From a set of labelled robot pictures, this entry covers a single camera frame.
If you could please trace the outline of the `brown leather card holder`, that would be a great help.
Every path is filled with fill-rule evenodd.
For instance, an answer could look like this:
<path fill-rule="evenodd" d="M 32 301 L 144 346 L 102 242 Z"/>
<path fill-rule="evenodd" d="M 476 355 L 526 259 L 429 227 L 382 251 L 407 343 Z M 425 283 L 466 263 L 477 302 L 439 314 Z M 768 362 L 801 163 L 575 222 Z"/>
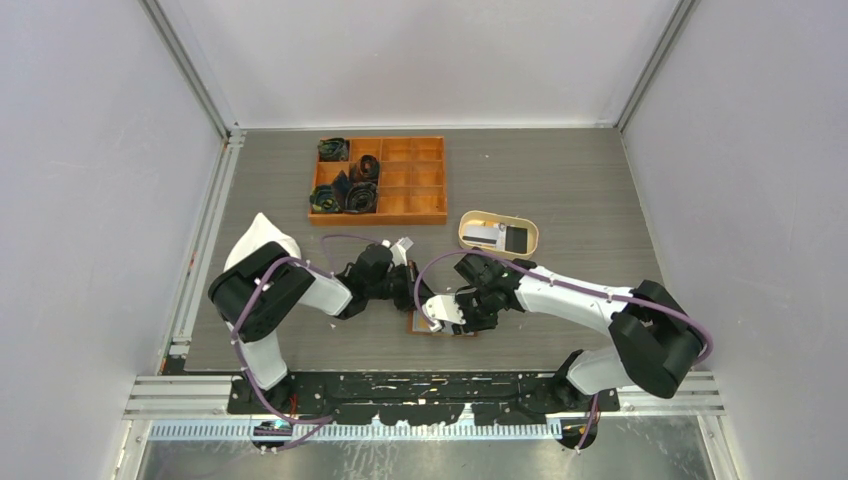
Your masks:
<path fill-rule="evenodd" d="M 412 335 L 431 337 L 474 338 L 478 335 L 477 332 L 464 332 L 460 326 L 448 322 L 442 322 L 438 330 L 433 330 L 428 321 L 419 312 L 409 313 L 406 331 Z"/>

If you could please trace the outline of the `beige oval tray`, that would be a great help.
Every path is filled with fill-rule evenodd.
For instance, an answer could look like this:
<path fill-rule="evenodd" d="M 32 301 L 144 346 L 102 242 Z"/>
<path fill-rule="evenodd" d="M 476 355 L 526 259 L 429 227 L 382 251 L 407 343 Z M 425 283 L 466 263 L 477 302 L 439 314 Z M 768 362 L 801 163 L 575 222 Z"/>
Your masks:
<path fill-rule="evenodd" d="M 507 259 L 530 259 L 539 244 L 539 229 L 528 219 L 471 210 L 458 227 L 464 248 L 480 248 Z"/>

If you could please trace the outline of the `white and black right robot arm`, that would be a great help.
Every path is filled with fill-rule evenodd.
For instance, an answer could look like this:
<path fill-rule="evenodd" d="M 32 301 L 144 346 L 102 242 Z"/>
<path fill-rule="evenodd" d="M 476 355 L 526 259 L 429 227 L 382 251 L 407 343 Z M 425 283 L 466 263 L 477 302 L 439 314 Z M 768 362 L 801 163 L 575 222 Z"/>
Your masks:
<path fill-rule="evenodd" d="M 500 312 L 514 310 L 564 319 L 609 339 L 602 349 L 573 351 L 557 370 L 554 393 L 567 410 L 626 386 L 669 399 L 713 348 L 711 337 L 654 281 L 603 286 L 478 249 L 467 251 L 454 269 L 467 284 L 442 297 L 438 317 L 464 332 L 493 329 Z"/>

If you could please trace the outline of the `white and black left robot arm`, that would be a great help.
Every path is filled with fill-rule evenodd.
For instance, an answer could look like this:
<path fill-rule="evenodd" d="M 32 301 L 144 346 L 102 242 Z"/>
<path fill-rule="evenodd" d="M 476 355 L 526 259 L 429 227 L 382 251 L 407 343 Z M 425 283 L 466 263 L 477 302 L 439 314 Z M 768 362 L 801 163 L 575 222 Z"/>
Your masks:
<path fill-rule="evenodd" d="M 292 397 L 285 380 L 277 328 L 297 306 L 346 320 L 371 300 L 390 300 L 401 312 L 413 312 L 435 296 L 405 253 L 411 242 L 367 246 L 339 273 L 319 271 L 280 243 L 269 241 L 227 268 L 207 296 L 230 331 L 237 357 L 255 384 L 252 398 L 269 413 L 285 409 Z"/>

